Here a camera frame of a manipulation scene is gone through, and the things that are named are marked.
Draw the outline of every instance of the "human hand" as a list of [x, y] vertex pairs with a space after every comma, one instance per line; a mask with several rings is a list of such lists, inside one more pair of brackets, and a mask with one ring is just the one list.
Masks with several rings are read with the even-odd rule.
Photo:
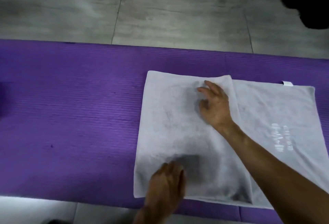
[[158, 220], [164, 220], [178, 207], [185, 196], [186, 179], [183, 166], [172, 161], [162, 164], [151, 177], [144, 207]]
[[228, 96], [222, 88], [210, 81], [205, 81], [209, 88], [199, 87], [197, 90], [204, 94], [206, 99], [199, 104], [202, 118], [221, 132], [223, 128], [234, 122], [231, 117]]

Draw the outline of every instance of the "gray tile floor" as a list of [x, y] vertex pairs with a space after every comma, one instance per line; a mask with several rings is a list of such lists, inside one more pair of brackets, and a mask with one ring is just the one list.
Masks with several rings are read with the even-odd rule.
[[[0, 0], [0, 38], [329, 58], [329, 30], [305, 28], [280, 0]], [[2, 224], [129, 221], [135, 210], [0, 197]], [[174, 215], [169, 223], [209, 223]]]

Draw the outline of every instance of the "white embroidered logo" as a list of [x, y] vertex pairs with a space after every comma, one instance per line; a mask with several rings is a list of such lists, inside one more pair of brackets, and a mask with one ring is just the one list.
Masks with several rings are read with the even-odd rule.
[[273, 123], [271, 136], [274, 141], [274, 147], [278, 152], [283, 152], [286, 146], [288, 150], [294, 150], [293, 144], [290, 140], [290, 131], [288, 126], [285, 125], [282, 129], [277, 123]]

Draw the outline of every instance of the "purple yoga mat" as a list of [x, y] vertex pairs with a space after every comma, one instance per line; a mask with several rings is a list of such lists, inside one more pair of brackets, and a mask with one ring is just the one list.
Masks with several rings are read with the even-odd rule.
[[[133, 171], [148, 70], [315, 86], [329, 140], [326, 60], [0, 40], [0, 194], [140, 207]], [[272, 210], [191, 200], [178, 213], [280, 223]]]

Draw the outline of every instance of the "gray cloth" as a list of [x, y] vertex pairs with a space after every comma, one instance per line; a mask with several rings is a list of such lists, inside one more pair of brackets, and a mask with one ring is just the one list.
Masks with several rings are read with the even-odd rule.
[[[144, 197], [151, 175], [178, 160], [187, 196], [207, 202], [272, 208], [232, 148], [198, 112], [205, 78], [149, 71], [134, 170], [134, 197]], [[233, 120], [278, 159], [329, 192], [329, 158], [314, 88], [207, 78], [228, 94]]]

